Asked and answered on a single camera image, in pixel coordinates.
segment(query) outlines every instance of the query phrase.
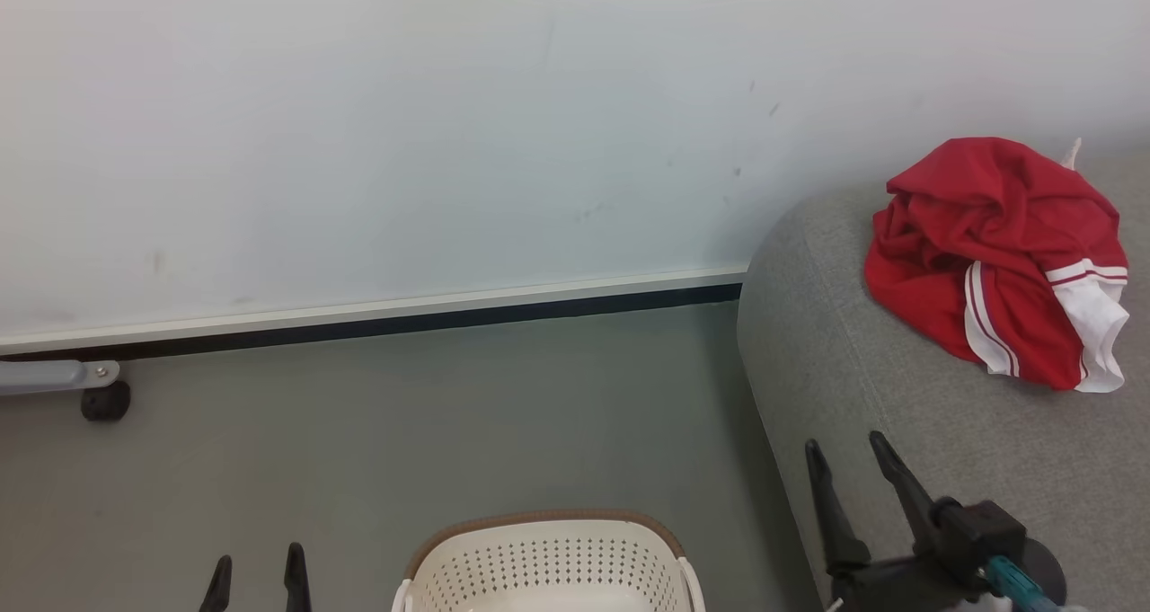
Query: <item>perforated basket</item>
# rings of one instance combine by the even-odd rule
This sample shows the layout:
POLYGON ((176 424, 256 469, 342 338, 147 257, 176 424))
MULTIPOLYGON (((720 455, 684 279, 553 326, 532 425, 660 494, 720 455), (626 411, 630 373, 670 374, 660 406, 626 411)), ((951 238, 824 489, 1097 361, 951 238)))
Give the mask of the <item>perforated basket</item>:
POLYGON ((436 534, 392 612, 705 612, 678 541, 627 511, 545 511, 436 534))

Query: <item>basket rim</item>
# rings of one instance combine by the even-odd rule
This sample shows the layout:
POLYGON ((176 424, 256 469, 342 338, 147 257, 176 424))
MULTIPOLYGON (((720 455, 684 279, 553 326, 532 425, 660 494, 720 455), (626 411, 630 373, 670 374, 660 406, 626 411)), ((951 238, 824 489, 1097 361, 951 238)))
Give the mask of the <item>basket rim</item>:
POLYGON ((435 548, 439 546, 448 538, 469 534, 471 531, 494 529, 496 527, 509 527, 512 525, 526 525, 529 522, 562 522, 566 520, 604 520, 608 522, 632 522, 635 525, 641 525, 654 531, 656 535, 662 540, 662 542, 667 543, 667 546, 670 549, 670 552, 675 556, 675 558, 683 558, 687 556, 685 551, 683 551, 683 545, 678 544, 678 538, 670 533, 670 529, 664 527, 661 522, 651 518, 649 514, 639 513, 637 511, 628 511, 626 508, 554 508, 549 511, 527 511, 523 513, 493 515, 491 518, 480 518, 477 520, 469 520, 467 522, 444 527, 434 536, 428 538, 427 542, 424 542, 420 549, 415 551, 415 556, 413 556, 411 563, 407 564, 407 571, 404 572, 404 579, 415 580, 415 574, 423 565, 423 560, 427 559, 435 548))

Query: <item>basket handle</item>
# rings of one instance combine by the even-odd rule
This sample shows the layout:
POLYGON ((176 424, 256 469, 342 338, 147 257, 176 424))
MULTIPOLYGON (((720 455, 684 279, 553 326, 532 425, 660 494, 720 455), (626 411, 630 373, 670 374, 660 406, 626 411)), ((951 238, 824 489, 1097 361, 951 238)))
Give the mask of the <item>basket handle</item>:
POLYGON ((707 609, 703 604, 703 587, 699 586, 699 577, 695 575, 695 567, 691 567, 685 556, 678 557, 678 566, 683 568, 687 591, 691 595, 691 610, 695 612, 706 612, 707 609))
POLYGON ((391 612, 409 612, 407 605, 407 588, 411 587, 411 579, 404 579, 404 582, 399 583, 399 590, 396 591, 396 598, 391 600, 391 612))

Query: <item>teal connector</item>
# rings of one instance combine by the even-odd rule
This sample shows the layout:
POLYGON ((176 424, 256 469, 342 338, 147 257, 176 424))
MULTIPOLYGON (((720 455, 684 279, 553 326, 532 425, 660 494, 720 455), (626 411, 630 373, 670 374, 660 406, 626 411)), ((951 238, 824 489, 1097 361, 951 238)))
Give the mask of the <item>teal connector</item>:
POLYGON ((987 564, 987 582, 1022 612, 1058 612, 1053 600, 1022 569, 1004 556, 996 556, 987 564))

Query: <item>black wheel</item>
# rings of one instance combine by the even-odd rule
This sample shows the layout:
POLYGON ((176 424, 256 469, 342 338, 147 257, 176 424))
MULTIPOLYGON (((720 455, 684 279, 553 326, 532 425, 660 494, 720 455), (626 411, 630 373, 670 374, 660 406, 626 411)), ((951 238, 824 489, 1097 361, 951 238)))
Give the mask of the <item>black wheel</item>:
POLYGON ((132 403, 132 390, 123 380, 107 388, 90 388, 79 398, 79 412, 90 421, 120 421, 132 403))
POLYGON ((1055 605, 1066 605, 1066 574, 1046 545, 1034 538, 1026 538, 1021 567, 1055 605))

